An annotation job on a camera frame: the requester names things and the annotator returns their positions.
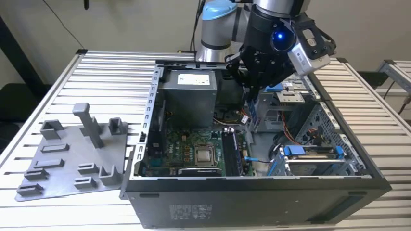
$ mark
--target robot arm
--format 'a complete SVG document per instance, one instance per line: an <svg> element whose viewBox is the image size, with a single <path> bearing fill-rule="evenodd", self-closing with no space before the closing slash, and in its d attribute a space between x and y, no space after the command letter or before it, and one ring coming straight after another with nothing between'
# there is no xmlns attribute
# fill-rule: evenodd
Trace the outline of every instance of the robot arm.
<svg viewBox="0 0 411 231"><path fill-rule="evenodd" d="M309 0L253 0L244 44L225 58L229 73L249 88L248 100L291 74L304 76L329 63L336 45L308 18L308 4ZM239 70L240 61L248 72Z"/></svg>

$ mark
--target aluminum extrusion table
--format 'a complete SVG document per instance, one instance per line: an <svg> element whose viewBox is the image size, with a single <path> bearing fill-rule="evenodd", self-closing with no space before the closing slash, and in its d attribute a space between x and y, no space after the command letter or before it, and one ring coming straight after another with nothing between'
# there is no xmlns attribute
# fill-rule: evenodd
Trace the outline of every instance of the aluminum extrusion table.
<svg viewBox="0 0 411 231"><path fill-rule="evenodd" d="M88 51L74 55L49 93L0 155L0 228L9 231L143 230L118 190L16 202L36 146L41 122L80 124L72 105L88 102L97 121L121 117L129 123L126 156L138 139L147 92L156 59L192 60L192 54ZM343 117L393 190L336 226L321 230L411 230L411 128L348 63L332 59L315 72ZM208 230L315 230L309 227L233 227Z"/></svg>

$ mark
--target black cable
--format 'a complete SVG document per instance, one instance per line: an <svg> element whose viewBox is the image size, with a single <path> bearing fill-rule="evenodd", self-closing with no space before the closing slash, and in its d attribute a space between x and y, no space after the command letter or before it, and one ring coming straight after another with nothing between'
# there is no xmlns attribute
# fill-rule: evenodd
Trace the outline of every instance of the black cable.
<svg viewBox="0 0 411 231"><path fill-rule="evenodd" d="M261 161L261 160L257 160L257 162L264 163L264 164L269 164L271 163L269 161Z"/></svg>
<svg viewBox="0 0 411 231"><path fill-rule="evenodd" d="M200 9L200 2L201 0L199 0L197 2L197 10L195 12L195 20L193 20L193 29L192 29L192 34L191 34L191 41L189 41L189 51L192 51L192 44L193 44L193 37L195 37L195 31L196 31L196 24L197 24L197 15L199 15L199 9Z"/></svg>
<svg viewBox="0 0 411 231"><path fill-rule="evenodd" d="M384 94L383 99L385 99L385 97L387 97L387 95L388 95L388 92L389 92L389 90L391 90L391 87L392 87L393 83L395 83L395 81L392 81L392 84L389 85L389 87L388 87L388 89L387 89L387 92L385 92L385 94Z"/></svg>
<svg viewBox="0 0 411 231"><path fill-rule="evenodd" d="M195 15L193 30L192 30L192 36L191 36L191 43L189 43L189 51L193 50L193 52L196 52L196 49L195 49L195 32L197 30L197 24L199 24L200 16L201 16L201 13L203 13L204 4L205 4L205 0L199 0L197 11L196 11L196 15Z"/></svg>
<svg viewBox="0 0 411 231"><path fill-rule="evenodd" d="M311 138L311 139L304 143L304 145L308 144L308 142L309 142L311 140L313 140L313 139L315 139L315 138Z"/></svg>
<svg viewBox="0 0 411 231"><path fill-rule="evenodd" d="M53 13L53 15L56 16L56 18L58 19L61 26L64 27L64 29L66 30L66 32L70 34L70 36L73 37L73 39L77 41L80 47L84 49L82 44L80 43L80 41L77 40L77 38L74 37L74 35L72 34L72 32L66 29L64 23L61 22L61 19L58 18L56 12L52 10L52 7L48 5L48 3L45 2L45 0L41 0L44 2L44 4L46 5L46 7L49 8L50 12Z"/></svg>
<svg viewBox="0 0 411 231"><path fill-rule="evenodd" d="M397 114L400 115L403 113L403 110L405 109L405 104L403 104L403 106L400 107L399 111L397 111Z"/></svg>
<svg viewBox="0 0 411 231"><path fill-rule="evenodd" d="M320 33L321 33L321 36L323 36L327 40L331 41L333 47L336 48L336 43L335 43L333 38L332 38L320 28L317 28L317 29L319 29L319 31L320 31Z"/></svg>

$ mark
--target sticker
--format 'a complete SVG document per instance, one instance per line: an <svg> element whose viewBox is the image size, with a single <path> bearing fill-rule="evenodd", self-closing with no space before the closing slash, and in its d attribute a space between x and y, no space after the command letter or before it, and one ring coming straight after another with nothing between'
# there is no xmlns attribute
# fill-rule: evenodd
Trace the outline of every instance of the sticker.
<svg viewBox="0 0 411 231"><path fill-rule="evenodd" d="M283 81L283 86L284 87L292 87L292 83L289 83L288 81Z"/></svg>
<svg viewBox="0 0 411 231"><path fill-rule="evenodd" d="M244 116L243 116L243 119L241 119L241 123L245 124L247 121L248 121L248 116L244 115Z"/></svg>
<svg viewBox="0 0 411 231"><path fill-rule="evenodd" d="M171 205L172 220L209 220L212 205Z"/></svg>
<svg viewBox="0 0 411 231"><path fill-rule="evenodd" d="M179 74L180 85L209 85L209 75Z"/></svg>

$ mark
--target wire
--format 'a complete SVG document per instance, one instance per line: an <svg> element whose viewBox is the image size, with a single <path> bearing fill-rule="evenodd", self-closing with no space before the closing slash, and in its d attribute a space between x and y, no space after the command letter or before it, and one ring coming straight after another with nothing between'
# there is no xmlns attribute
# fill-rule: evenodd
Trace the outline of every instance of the wire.
<svg viewBox="0 0 411 231"><path fill-rule="evenodd" d="M235 125L239 125L239 124L227 124L227 123L219 121L216 118L212 118L212 119L213 119L213 121L216 121L219 124L221 124L221 125L224 125L224 126L235 126Z"/></svg>
<svg viewBox="0 0 411 231"><path fill-rule="evenodd" d="M285 134L288 140L289 140L292 143L295 143L296 145L300 145L300 143L295 141L292 135L289 134L289 131L288 131L288 128L287 128L287 124L285 124L284 111L281 111L281 117L283 117L284 134Z"/></svg>
<svg viewBox="0 0 411 231"><path fill-rule="evenodd" d="M389 90L391 90L391 87L392 87L393 83L395 83L395 81L392 81L392 84L389 85L389 87L388 87L388 89L387 89L387 92L385 92L385 94L384 94L383 99L385 99L385 97L387 97L387 95L388 95L388 92L389 92Z"/></svg>
<svg viewBox="0 0 411 231"><path fill-rule="evenodd" d="M397 114L400 115L403 113L403 110L405 109L407 104L404 103L403 106L400 107Z"/></svg>
<svg viewBox="0 0 411 231"><path fill-rule="evenodd" d="M313 139L315 139L315 138L311 138L311 139L304 143L304 145L307 145L307 144L309 143L309 141L313 140Z"/></svg>
<svg viewBox="0 0 411 231"><path fill-rule="evenodd" d="M52 7L48 5L48 3L45 2L45 0L41 0L44 2L44 4L46 5L46 7L49 8L50 12L53 13L53 15L56 16L56 18L58 19L61 26L64 27L64 29L66 30L66 32L70 34L70 36L73 37L73 39L77 41L80 47L84 49L82 44L80 43L80 41L77 40L77 38L74 37L74 35L72 34L72 32L66 29L64 23L61 22L60 17L57 16L56 12L52 10Z"/></svg>
<svg viewBox="0 0 411 231"><path fill-rule="evenodd" d="M244 116L249 117L244 111L244 108L241 108L241 113L244 114Z"/></svg>
<svg viewBox="0 0 411 231"><path fill-rule="evenodd" d="M196 11L196 14L195 14L193 30L192 30L192 36L191 36L191 42L189 42L189 51L193 50L193 52L196 52L196 49L195 49L195 32L197 30L197 24L199 24L200 15L203 13L204 4L205 4L205 0L199 0L197 11Z"/></svg>
<svg viewBox="0 0 411 231"><path fill-rule="evenodd" d="M320 31L321 36L323 36L327 40L329 40L329 42L332 43L333 47L336 48L336 43L335 43L333 38L332 38L320 28L317 28L317 29L319 29L319 31Z"/></svg>

